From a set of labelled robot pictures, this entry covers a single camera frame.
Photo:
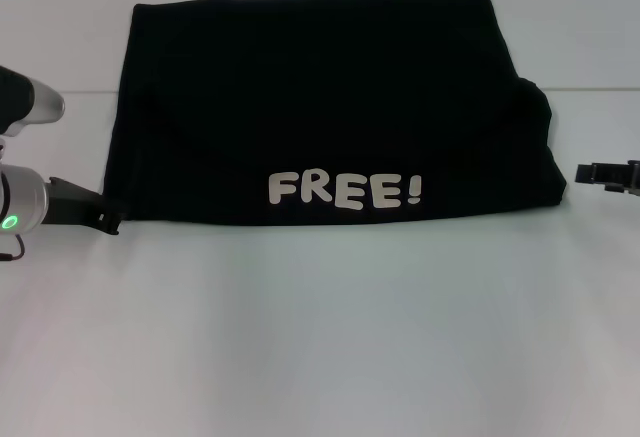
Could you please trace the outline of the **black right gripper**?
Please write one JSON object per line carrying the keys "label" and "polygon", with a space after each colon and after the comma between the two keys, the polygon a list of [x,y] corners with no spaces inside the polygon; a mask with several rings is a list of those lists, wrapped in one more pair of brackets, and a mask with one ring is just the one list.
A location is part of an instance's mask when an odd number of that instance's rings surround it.
{"label": "black right gripper", "polygon": [[640,161],[627,164],[592,163],[577,167],[575,182],[601,185],[608,192],[625,192],[640,196]]}

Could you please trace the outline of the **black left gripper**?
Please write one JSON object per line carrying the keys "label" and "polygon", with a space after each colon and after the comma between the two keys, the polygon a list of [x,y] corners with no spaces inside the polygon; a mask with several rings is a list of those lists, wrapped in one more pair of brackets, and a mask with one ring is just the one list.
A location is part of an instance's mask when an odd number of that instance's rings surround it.
{"label": "black left gripper", "polygon": [[118,235],[128,208],[120,201],[104,198],[64,179],[51,177],[46,184],[48,210],[45,225],[75,225]]}

